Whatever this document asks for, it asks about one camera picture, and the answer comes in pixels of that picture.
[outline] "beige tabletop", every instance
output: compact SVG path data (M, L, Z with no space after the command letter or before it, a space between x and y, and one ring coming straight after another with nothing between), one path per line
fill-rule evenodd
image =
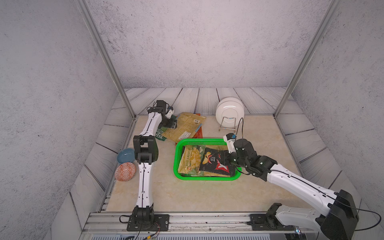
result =
M140 116L134 130L138 135L147 122ZM204 138L222 138L232 130L218 130L214 116L207 116L202 125ZM258 155L275 159L288 170L297 173L284 139L273 116L245 116L244 138L250 141ZM152 195L157 212L258 212L267 211L275 202L291 207L310 206L285 189L260 178L241 175L234 181L187 181L173 173L175 142L157 140L159 158L154 163ZM116 181L107 211L132 212L136 205L139 174L127 182Z

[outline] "chip bag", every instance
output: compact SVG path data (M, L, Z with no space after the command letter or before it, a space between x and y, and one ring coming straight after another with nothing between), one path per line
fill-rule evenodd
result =
M185 145L183 148L184 152L177 172L180 174L197 175L205 147L199 145Z
M215 174L234 176L236 173L236 167L233 165L223 165L226 153L228 152L224 152L221 149L219 150L206 147L199 170L204 171L204 173L211 172Z
M200 129L205 119L206 117L198 116L193 113L180 113L177 117L177 128L167 129L162 136L176 143L185 138L191 138Z

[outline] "yellow snack bag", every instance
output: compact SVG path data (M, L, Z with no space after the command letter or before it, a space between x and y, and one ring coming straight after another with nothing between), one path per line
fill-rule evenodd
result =
M204 123L206 117L193 113L180 113L177 117L177 128L167 129L162 135L176 143L185 138L192 138Z
M197 175L204 148L199 145L185 145L178 173Z

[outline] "white plate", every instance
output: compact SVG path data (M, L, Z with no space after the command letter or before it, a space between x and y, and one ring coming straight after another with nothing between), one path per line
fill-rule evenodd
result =
M234 97L226 97L226 98L223 98L223 99L218 103L218 105L217 105L217 107L216 107L216 110L217 110L217 108L218 108L222 103L224 103L224 102L228 102L228 101L235 101L235 102L241 104L241 105L243 106L243 108L244 108L244 104L243 104L243 102L242 102L241 100L239 100L239 99L237 99L237 98L234 98Z
M244 117L244 107L236 101L226 101L220 104L216 109L216 120L223 127L235 127L239 124L240 118Z

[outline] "metal frame pole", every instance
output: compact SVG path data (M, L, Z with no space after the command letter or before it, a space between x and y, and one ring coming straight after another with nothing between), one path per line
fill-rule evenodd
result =
M298 68L296 69L295 74L293 75L293 77L292 77L280 103L279 103L279 106L277 106L276 111L273 114L275 119L279 116L280 112L283 110L285 103L287 102L289 96L293 92L297 82L300 79L301 74L305 70L305 67L308 65L313 53L315 52L317 45L319 44L320 40L324 36L325 31L329 27L334 15L336 14L337 10L339 9L340 3L341 3L341 0L332 0L331 4L329 5L328 10L325 13L323 20L321 21L319 27L317 28L317 31L316 31L315 35L313 36L312 41L311 41L307 51L305 52Z
M83 19L85 21L85 24L87 25L92 38L94 39L97 48L99 49L100 55L103 58L103 61L105 65L107 66L107 69L109 71L109 74L111 75L111 78L113 82L116 85L117 90L119 91L119 94L122 98L122 101L124 102L124 105L127 107L129 114L132 116L132 120L135 118L135 113L132 109L131 104L129 103L129 100L127 98L127 95L125 94L124 88L121 85L120 79L118 74L116 73L116 70L112 64L112 61L107 53L107 50L105 49L105 46L101 40L100 34L97 31L96 25L94 24L94 21L92 19L91 13L89 12L89 9L87 7L87 4L85 0L75 0L77 3L77 6L81 12L81 15L83 16Z

